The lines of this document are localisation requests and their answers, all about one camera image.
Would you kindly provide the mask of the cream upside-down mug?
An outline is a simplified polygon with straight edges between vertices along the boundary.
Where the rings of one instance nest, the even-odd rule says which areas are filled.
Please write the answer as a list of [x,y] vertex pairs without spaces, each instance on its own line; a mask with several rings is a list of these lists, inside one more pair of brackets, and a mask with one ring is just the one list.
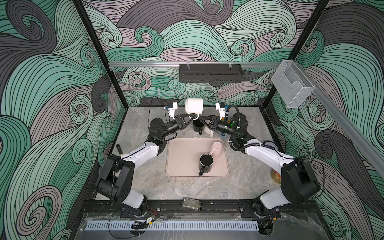
[[195,114],[194,120],[197,120],[203,113],[204,102],[200,98],[187,98],[185,101],[186,114]]

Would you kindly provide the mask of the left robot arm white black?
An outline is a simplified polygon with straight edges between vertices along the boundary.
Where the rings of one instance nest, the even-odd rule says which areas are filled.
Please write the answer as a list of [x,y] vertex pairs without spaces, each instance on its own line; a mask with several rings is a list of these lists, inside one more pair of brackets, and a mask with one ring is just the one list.
[[96,181],[97,193],[133,209],[142,209],[146,197],[132,189],[135,170],[162,153],[167,137],[183,130],[197,117],[197,114],[177,115],[168,123],[160,118],[153,119],[149,135],[141,147],[125,155],[107,157]]

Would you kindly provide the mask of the black white upside-down mug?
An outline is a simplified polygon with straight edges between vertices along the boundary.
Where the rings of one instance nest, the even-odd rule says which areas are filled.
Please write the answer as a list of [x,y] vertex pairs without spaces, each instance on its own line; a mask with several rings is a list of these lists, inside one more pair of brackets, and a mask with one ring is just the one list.
[[205,128],[205,125],[199,119],[193,120],[193,129],[200,136],[203,135],[204,128]]

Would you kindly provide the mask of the white ribbed mug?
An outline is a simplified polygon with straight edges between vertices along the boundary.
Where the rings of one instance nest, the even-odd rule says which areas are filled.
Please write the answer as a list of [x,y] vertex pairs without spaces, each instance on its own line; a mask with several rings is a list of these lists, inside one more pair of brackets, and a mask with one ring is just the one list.
[[205,128],[205,133],[207,133],[210,138],[212,138],[214,135],[214,131],[209,128]]

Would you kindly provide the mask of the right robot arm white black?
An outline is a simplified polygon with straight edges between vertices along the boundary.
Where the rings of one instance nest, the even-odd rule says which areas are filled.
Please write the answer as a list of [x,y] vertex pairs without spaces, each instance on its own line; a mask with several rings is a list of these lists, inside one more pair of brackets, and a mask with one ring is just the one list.
[[287,204],[301,204],[320,191],[320,184],[311,163],[281,153],[248,133],[248,122],[243,114],[235,114],[228,123],[218,116],[199,117],[207,128],[229,135],[229,145],[235,152],[242,152],[263,162],[281,176],[281,186],[261,194],[255,199],[260,211],[271,210]]

